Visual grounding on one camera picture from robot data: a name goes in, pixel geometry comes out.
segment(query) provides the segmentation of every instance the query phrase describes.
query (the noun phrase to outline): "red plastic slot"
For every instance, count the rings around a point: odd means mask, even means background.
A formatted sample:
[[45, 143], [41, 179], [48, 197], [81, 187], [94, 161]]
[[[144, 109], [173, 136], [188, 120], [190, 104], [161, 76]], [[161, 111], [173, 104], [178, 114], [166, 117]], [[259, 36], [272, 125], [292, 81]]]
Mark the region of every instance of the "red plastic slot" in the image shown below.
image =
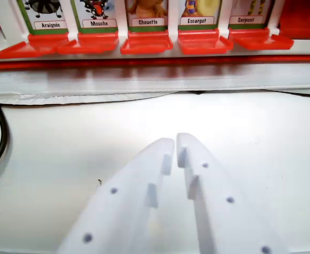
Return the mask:
[[68, 43], [68, 34], [28, 35], [29, 43], [20, 42], [0, 51], [0, 59], [32, 58], [57, 52], [60, 45]]
[[58, 47], [58, 53], [70, 54], [101, 54], [113, 51], [118, 45], [118, 35], [115, 33], [79, 33], [78, 41], [72, 40]]
[[218, 36], [218, 29], [179, 31], [177, 42], [185, 55], [225, 54], [234, 47], [233, 42]]
[[121, 47], [123, 55], [159, 54], [172, 49], [173, 44], [164, 32], [128, 33], [128, 39]]
[[280, 17], [280, 35], [310, 39], [310, 0], [286, 0]]
[[234, 41], [248, 50], [279, 50], [290, 49], [294, 41], [273, 34], [269, 36], [269, 29], [231, 29], [229, 28], [229, 40]]

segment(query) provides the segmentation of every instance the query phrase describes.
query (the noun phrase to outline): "screw hole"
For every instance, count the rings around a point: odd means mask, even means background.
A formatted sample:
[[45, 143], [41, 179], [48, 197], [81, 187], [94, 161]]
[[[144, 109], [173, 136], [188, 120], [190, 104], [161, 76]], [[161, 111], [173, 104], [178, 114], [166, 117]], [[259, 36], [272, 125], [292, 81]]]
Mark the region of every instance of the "screw hole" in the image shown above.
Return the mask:
[[268, 246], [263, 246], [261, 251], [264, 254], [271, 254], [271, 250], [270, 250], [270, 248]]
[[111, 193], [115, 194], [117, 192], [117, 188], [111, 188]]
[[93, 239], [92, 234], [85, 234], [85, 236], [83, 237], [83, 242], [84, 243], [89, 243], [89, 242], [92, 241], [92, 239]]
[[233, 197], [228, 197], [227, 202], [233, 204], [235, 202], [235, 199]]

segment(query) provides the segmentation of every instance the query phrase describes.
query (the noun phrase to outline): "cartoon spider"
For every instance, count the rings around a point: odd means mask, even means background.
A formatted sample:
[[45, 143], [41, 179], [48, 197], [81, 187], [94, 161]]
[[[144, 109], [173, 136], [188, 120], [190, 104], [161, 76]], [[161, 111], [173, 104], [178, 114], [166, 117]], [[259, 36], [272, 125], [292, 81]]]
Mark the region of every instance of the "cartoon spider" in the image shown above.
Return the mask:
[[62, 12], [61, 4], [59, 0], [24, 0], [26, 5], [25, 9], [33, 9], [37, 12], [35, 17], [39, 18], [40, 14], [52, 14], [56, 13], [56, 17], [61, 18], [62, 16], [57, 13], [60, 9]]

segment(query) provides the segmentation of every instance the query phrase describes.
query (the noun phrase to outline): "white surface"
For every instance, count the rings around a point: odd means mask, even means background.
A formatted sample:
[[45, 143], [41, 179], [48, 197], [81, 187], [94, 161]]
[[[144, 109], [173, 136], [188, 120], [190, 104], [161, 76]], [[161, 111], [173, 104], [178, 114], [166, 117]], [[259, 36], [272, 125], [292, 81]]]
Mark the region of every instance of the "white surface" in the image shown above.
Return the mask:
[[310, 63], [0, 71], [0, 103], [18, 105], [125, 101], [185, 90], [291, 88], [310, 88]]
[[[60, 0], [62, 5], [63, 14], [66, 19], [68, 27], [68, 38], [70, 40], [77, 39], [78, 29], [76, 26], [76, 21], [74, 14], [72, 12], [71, 4], [69, 0]], [[231, 16], [232, 0], [223, 0], [220, 19], [218, 22], [218, 29], [220, 35], [228, 37], [229, 30], [228, 24]], [[122, 55], [120, 53], [120, 47], [125, 42], [127, 38], [127, 22], [126, 22], [126, 11], [124, 0], [115, 1], [115, 12], [116, 12], [116, 22], [118, 27], [118, 38], [120, 44], [115, 51], [111, 53], [105, 53], [101, 55], [67, 55], [67, 56], [44, 56], [41, 58], [23, 58], [20, 60], [47, 60], [47, 59], [112, 59], [112, 58], [157, 58], [157, 57], [193, 57], [189, 55], [184, 55], [180, 52], [177, 42], [178, 36], [178, 22], [179, 13], [178, 6], [182, 5], [182, 0], [171, 0], [169, 1], [168, 9], [168, 31], [169, 36], [174, 43], [174, 48], [172, 50], [167, 50], [164, 53], [157, 55]], [[278, 21], [281, 15], [284, 5], [284, 0], [276, 0], [272, 13], [268, 22], [268, 28], [270, 29], [270, 34], [279, 34]], [[9, 46], [17, 44], [21, 41], [27, 41], [28, 29], [23, 20], [20, 9], [17, 5], [16, 0], [1, 0], [0, 1], [0, 26], [3, 30], [4, 36], [0, 33], [0, 50], [5, 49]], [[238, 56], [238, 55], [299, 55], [305, 54], [310, 55], [310, 40], [295, 40], [294, 46], [290, 50], [262, 50], [262, 51], [250, 51], [241, 48], [240, 46], [235, 46], [233, 50], [227, 52], [223, 56]], [[0, 61], [13, 61], [17, 59], [10, 60], [0, 60]]]
[[[98, 179], [104, 184], [152, 141], [189, 132], [227, 168], [288, 250], [310, 251], [310, 98], [172, 94], [4, 112], [12, 145], [0, 177], [0, 250], [55, 251]], [[153, 253], [197, 253], [182, 169], [174, 165], [162, 191]]]
[[149, 253], [150, 211], [159, 207], [174, 147], [173, 139], [156, 140], [98, 188], [57, 254]]
[[200, 254], [287, 254], [210, 151], [188, 133], [177, 134], [176, 140], [178, 166], [185, 172], [187, 197], [194, 202]]

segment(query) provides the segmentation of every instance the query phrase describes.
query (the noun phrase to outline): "black cable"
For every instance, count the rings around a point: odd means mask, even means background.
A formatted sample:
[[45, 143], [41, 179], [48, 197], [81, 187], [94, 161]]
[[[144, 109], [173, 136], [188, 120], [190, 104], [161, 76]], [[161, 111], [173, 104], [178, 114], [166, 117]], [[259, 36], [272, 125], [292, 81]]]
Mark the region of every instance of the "black cable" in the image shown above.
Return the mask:
[[1, 140], [0, 140], [0, 158], [4, 153], [6, 146], [8, 144], [8, 137], [9, 137], [9, 129], [6, 122], [5, 115], [0, 106], [0, 128], [1, 128]]

